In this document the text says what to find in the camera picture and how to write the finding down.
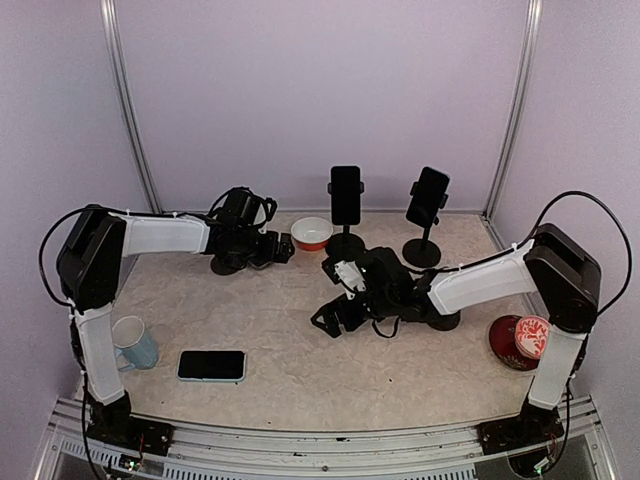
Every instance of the red bowl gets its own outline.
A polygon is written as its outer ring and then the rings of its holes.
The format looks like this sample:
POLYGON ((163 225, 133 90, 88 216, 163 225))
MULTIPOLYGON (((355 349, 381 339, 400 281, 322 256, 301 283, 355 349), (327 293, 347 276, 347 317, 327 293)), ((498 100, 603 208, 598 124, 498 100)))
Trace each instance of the red bowl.
POLYGON ((516 325, 521 317, 505 315, 491 324, 489 345, 496 357, 513 370, 528 371, 538 367, 539 360, 527 358, 516 346, 516 325))
POLYGON ((320 217, 301 218, 291 227, 291 236, 296 244, 309 252, 322 250, 333 235, 333 225, 320 217))

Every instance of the gray wall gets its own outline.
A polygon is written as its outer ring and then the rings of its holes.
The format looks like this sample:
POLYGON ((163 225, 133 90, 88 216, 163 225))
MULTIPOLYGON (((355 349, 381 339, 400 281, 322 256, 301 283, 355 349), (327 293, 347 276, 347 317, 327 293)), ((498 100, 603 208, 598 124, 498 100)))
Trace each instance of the gray wall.
POLYGON ((244 184, 327 208, 330 166, 356 163, 366 207, 406 208, 428 164, 452 176, 448 208, 481 210, 527 3, 118 2, 163 206, 207 209, 244 184))
MULTIPOLYGON (((544 204, 566 189, 598 195, 626 226, 640 260, 640 3, 545 2, 531 89, 513 166, 496 218, 505 240, 521 239, 544 204)), ((601 298, 620 288, 624 247, 614 225, 583 199, 549 220, 603 268, 601 298)), ((597 323, 576 386, 593 394, 625 480, 640 456, 640 294, 597 323)))
MULTIPOLYGON (((99 3, 4 0, 0 10, 0 476, 22 479, 56 397, 79 378, 67 313, 38 276, 40 241, 88 202, 142 208, 144 200, 99 3)), ((52 239, 49 266, 63 237, 52 239)))

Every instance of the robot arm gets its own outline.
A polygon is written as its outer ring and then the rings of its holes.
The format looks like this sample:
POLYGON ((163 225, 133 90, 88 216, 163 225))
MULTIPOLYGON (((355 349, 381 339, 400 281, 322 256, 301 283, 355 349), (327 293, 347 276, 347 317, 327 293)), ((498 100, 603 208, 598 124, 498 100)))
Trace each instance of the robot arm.
POLYGON ((91 206, 69 234, 56 267, 62 291, 73 306, 76 355, 82 359, 91 396, 110 405, 125 394, 118 376, 111 336, 121 259, 146 253, 185 252, 213 255, 212 270, 234 273, 246 265, 262 268, 286 263, 294 253, 288 234, 261 232, 273 207, 248 189, 230 191, 215 217, 196 215, 135 216, 91 206))
POLYGON ((538 291, 551 317, 551 331, 529 391, 531 405, 553 410, 597 317, 600 267, 551 224, 510 253, 413 280, 388 248, 367 251, 347 268, 327 259, 323 268, 343 295, 323 306, 312 323, 332 337, 340 325, 353 331, 368 319, 399 316, 438 330, 455 328, 460 311, 508 295, 538 291))

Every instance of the white tabletop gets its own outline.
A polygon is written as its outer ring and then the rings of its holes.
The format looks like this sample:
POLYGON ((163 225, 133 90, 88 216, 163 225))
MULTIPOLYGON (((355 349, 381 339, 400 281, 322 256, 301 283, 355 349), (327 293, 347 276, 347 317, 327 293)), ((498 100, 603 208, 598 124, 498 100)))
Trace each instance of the white tabletop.
MULTIPOLYGON (((278 213, 269 228, 288 231, 303 216, 278 213)), ((406 240, 421 234, 396 213, 365 213, 353 232, 370 248, 389 246, 398 254, 406 240)), ((495 251, 475 215, 442 215, 431 237, 444 264, 495 251)), ((520 410, 531 374, 500 364, 487 335, 497 317, 526 313, 521 299, 469 308, 450 332, 401 323, 397 337, 386 340, 367 322, 333 339, 309 321, 342 293, 322 272, 324 258, 323 252, 298 250, 287 265, 220 277, 202 255, 141 257, 114 315, 140 316, 160 345, 155 368, 121 374, 134 412, 220 426, 362 431, 468 422, 520 410), (180 353, 192 349, 247 352, 246 379, 178 380, 180 353)), ((392 324, 388 319, 380 328, 390 331, 392 324)))

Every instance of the blue mug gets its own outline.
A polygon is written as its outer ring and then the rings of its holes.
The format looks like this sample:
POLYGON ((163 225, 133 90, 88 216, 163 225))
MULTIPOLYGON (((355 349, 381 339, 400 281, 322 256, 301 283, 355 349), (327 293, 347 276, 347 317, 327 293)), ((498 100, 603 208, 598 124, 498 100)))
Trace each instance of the blue mug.
POLYGON ((122 355, 129 362, 118 367, 120 372, 148 370, 158 363, 158 345, 139 317, 122 317, 113 325, 111 334, 116 356, 122 355))

